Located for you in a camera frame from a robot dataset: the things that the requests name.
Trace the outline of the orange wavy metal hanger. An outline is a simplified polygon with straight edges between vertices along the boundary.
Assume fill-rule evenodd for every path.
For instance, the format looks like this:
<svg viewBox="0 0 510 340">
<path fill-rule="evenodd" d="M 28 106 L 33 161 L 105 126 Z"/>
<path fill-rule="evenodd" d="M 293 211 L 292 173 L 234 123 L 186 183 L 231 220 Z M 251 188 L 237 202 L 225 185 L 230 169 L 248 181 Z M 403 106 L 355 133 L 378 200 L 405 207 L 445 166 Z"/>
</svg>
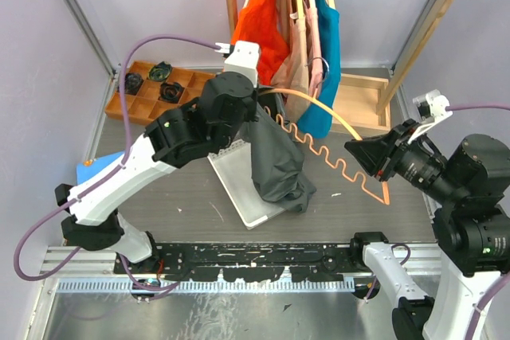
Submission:
<svg viewBox="0 0 510 340">
<path fill-rule="evenodd" d="M 368 196 L 384 204 L 390 204 L 390 189 L 386 182 L 380 184 L 381 190 L 377 193 L 367 188 L 368 176 L 364 170 L 350 173 L 347 160 L 334 152 L 328 146 L 337 138 L 345 138 L 350 135 L 354 140 L 369 138 L 390 130 L 390 107 L 386 106 L 383 113 L 378 115 L 375 108 L 386 91 L 389 80 L 386 78 L 342 74 L 337 88 L 335 101 L 332 107 L 320 102 L 318 99 L 303 92 L 286 88 L 266 88 L 262 91 L 266 94 L 281 94 L 294 96 L 308 101 L 312 106 L 318 107 L 332 119 L 331 130 L 325 139 L 317 139 L 309 133 L 300 131 L 295 123 L 284 123 L 282 114 L 273 113 L 272 117 L 281 128 L 289 133 L 298 143 L 304 144 L 316 156 L 333 170 L 338 170 L 347 181 L 354 183 Z"/>
</svg>

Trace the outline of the teal blue t shirt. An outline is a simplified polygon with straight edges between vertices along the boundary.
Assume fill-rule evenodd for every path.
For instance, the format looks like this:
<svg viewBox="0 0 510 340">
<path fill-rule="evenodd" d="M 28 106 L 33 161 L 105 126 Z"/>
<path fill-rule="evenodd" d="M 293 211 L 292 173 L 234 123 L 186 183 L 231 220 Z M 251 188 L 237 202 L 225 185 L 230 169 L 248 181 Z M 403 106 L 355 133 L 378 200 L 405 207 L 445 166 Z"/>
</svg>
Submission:
<svg viewBox="0 0 510 340">
<path fill-rule="evenodd" d="M 339 11 L 326 0 L 315 0 L 318 11 L 318 27 L 322 58 L 328 63 L 327 77 L 321 83 L 317 100 L 329 108 L 333 107 L 341 80 Z M 314 139 L 324 139 L 332 127 L 332 117 L 321 107 L 311 103 L 298 120 L 298 127 Z"/>
</svg>

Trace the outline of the dark grey t shirt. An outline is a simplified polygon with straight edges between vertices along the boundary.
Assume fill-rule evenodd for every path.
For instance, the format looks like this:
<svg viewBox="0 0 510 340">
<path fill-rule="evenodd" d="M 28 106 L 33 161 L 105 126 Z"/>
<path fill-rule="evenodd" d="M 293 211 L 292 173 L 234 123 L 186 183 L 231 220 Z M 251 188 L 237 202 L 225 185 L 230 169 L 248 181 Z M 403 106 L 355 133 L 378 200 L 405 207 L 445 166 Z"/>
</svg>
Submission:
<svg viewBox="0 0 510 340">
<path fill-rule="evenodd" d="M 292 213 L 304 213 L 316 192 L 304 173 L 304 155 L 288 133 L 262 108 L 239 135 L 250 143 L 251 179 L 263 201 Z"/>
</svg>

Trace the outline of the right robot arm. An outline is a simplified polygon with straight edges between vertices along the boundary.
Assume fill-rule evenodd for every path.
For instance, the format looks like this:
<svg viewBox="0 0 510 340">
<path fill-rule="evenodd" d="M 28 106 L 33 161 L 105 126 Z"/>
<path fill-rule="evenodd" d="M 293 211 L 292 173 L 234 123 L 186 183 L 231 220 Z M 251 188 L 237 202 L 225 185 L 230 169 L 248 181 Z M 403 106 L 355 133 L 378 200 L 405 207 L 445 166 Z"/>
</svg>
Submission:
<svg viewBox="0 0 510 340">
<path fill-rule="evenodd" d="M 495 295 L 509 281 L 509 149 L 488 135 L 461 140 L 446 158 L 414 120 L 385 135 L 351 140 L 346 150 L 384 182 L 395 175 L 437 202 L 432 229 L 441 251 L 437 294 L 427 295 L 380 232 L 356 233 L 349 260 L 371 270 L 390 300 L 399 339 L 478 339 Z"/>
</svg>

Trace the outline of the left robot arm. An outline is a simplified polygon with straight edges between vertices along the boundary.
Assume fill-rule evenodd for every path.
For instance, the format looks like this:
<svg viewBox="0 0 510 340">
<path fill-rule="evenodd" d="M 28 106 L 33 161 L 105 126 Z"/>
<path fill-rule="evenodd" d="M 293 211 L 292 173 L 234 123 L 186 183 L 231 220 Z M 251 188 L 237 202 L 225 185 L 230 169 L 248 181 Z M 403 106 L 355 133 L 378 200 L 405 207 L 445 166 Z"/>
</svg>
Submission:
<svg viewBox="0 0 510 340">
<path fill-rule="evenodd" d="M 69 244 L 87 251 L 109 248 L 142 273 L 159 266 L 152 236 L 136 229 L 119 206 L 143 187 L 227 148 L 257 112 L 257 86 L 237 72 L 209 79 L 202 94 L 148 124 L 124 156 L 69 190 L 69 216 L 61 222 Z"/>
</svg>

